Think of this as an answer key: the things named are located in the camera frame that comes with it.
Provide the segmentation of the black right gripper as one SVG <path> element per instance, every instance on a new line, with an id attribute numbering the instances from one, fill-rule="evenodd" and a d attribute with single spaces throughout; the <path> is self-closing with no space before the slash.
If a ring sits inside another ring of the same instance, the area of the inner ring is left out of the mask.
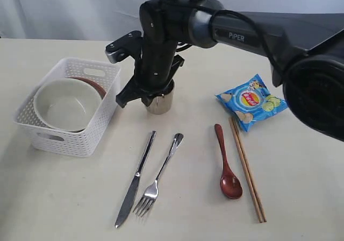
<path id="1" fill-rule="evenodd" d="M 191 44 L 188 32 L 193 8 L 189 0 L 149 0 L 140 5 L 139 17 L 143 29 L 140 61 L 134 76 L 116 95 L 116 102 L 124 108 L 128 102 L 141 99 L 149 107 L 172 81 L 183 64 L 175 55 L 178 43 Z"/>

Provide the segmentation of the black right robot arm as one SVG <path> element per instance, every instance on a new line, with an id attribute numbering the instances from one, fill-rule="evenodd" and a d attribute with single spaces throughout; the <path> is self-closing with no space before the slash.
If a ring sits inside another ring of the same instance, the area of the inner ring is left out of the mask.
<path id="1" fill-rule="evenodd" d="M 168 89 L 183 60 L 178 44 L 227 44 L 268 58 L 292 113 L 308 127 L 343 140 L 343 14 L 234 12 L 217 0 L 150 0 L 140 6 L 142 31 L 106 47 L 116 63 L 134 61 L 119 106 L 150 105 Z"/>

